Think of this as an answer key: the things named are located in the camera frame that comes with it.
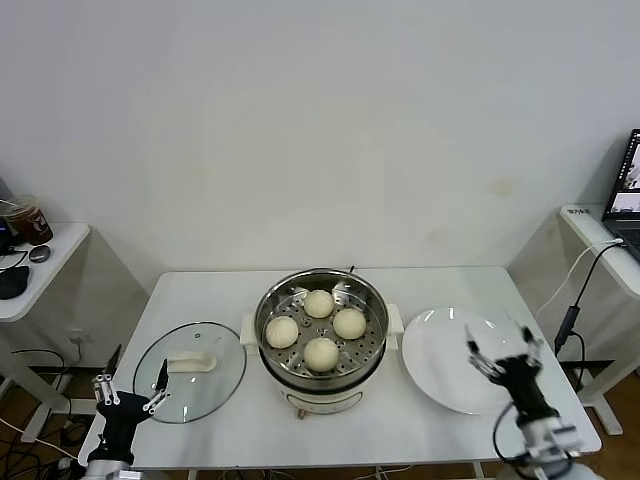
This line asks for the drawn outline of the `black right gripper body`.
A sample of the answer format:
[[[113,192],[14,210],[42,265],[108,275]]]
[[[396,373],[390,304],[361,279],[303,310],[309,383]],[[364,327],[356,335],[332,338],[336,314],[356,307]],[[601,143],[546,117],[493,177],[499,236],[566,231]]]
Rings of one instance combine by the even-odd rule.
[[[525,426],[538,420],[559,418],[538,387],[537,376],[542,370],[538,360],[530,360],[525,354],[505,357],[495,361],[498,373],[492,383],[504,387],[517,411],[517,426]]]

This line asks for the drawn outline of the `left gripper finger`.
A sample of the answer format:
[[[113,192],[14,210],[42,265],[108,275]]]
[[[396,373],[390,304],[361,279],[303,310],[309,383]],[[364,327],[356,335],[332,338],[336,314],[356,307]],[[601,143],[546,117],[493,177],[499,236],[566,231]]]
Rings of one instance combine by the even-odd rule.
[[[155,413],[159,406],[170,396],[167,390],[169,382],[168,361],[164,360],[154,387],[153,396],[142,406],[147,413]]]
[[[94,395],[98,404],[105,406],[120,404],[118,393],[113,385],[113,379],[117,370],[121,348],[121,345],[116,348],[102,372],[92,380]]]

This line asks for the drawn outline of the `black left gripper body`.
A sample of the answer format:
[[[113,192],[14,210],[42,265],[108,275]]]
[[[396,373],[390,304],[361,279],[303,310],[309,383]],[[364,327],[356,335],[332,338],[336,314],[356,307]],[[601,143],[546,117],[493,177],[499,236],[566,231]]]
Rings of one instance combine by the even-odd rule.
[[[117,393],[119,403],[105,401],[97,404],[97,411],[105,420],[100,446],[106,449],[130,449],[137,427],[151,418],[143,407],[148,398],[133,393]]]

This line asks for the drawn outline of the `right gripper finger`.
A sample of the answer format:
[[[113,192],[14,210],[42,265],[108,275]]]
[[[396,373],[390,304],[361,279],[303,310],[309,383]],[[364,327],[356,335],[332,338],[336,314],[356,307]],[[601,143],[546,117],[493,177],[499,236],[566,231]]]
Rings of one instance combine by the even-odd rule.
[[[501,384],[505,369],[483,355],[468,325],[464,326],[469,363],[493,384]]]
[[[521,355],[522,363],[531,371],[540,371],[542,368],[540,357],[542,340],[535,337],[531,329],[527,326],[521,326],[520,332],[526,344],[526,350]]]

